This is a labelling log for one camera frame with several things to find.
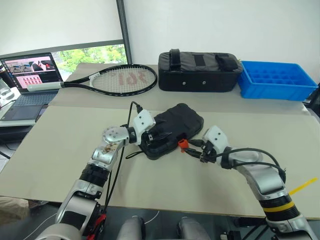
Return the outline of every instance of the white wall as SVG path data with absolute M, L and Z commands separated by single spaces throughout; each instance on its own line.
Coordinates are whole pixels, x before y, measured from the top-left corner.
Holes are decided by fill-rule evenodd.
M 133 62 L 171 48 L 298 63 L 319 82 L 319 0 L 125 0 Z
M 0 55 L 122 39 L 116 0 L 0 0 Z

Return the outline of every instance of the laptop keyboard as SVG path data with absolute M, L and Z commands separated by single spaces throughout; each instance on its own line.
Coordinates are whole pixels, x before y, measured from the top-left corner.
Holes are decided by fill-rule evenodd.
M 13 107 L 45 105 L 51 102 L 57 93 L 45 93 L 35 95 L 21 95 L 12 105 Z

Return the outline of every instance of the black bag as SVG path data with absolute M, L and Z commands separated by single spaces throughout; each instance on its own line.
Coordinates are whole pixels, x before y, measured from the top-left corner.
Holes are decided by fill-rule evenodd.
M 158 62 L 159 88 L 178 92 L 228 92 L 243 68 L 230 53 L 163 52 Z
M 170 153 L 177 148 L 180 140 L 191 139 L 204 126 L 204 119 L 185 103 L 169 108 L 154 119 L 156 125 L 142 134 L 139 145 L 151 160 Z

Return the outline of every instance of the laptop screen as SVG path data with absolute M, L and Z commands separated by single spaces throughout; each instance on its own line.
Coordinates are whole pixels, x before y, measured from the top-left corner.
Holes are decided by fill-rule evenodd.
M 50 52 L 5 57 L 1 62 L 21 93 L 28 92 L 28 85 L 62 82 Z

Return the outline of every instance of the laptop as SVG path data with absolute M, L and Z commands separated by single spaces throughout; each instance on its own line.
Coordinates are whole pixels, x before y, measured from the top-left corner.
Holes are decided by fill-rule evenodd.
M 63 81 L 51 53 L 4 57 L 0 61 L 21 94 L 0 121 L 35 120 L 58 90 L 29 92 L 27 86 Z

